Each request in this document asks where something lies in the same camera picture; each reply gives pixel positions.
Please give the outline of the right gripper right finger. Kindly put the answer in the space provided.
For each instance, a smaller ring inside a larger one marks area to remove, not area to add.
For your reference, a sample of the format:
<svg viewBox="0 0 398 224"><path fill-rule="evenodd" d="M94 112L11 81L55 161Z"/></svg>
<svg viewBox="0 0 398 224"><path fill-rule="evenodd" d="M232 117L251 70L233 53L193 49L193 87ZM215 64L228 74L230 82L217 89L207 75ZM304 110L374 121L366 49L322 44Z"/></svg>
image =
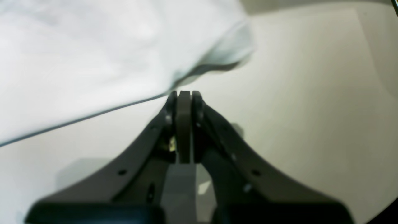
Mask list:
<svg viewBox="0 0 398 224"><path fill-rule="evenodd" d="M198 91L192 92L193 159L209 173L212 224L352 224L346 206L259 156Z"/></svg>

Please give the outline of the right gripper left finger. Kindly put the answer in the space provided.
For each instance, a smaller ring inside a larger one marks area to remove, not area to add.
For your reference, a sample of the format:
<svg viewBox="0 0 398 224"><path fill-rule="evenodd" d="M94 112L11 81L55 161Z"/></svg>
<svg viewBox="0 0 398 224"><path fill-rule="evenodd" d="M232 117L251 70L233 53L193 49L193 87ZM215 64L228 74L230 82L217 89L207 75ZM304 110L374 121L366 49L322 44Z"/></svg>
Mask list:
<svg viewBox="0 0 398 224"><path fill-rule="evenodd" d="M187 92L172 92L138 137L94 174L38 200L26 224L164 224L168 167L187 162Z"/></svg>

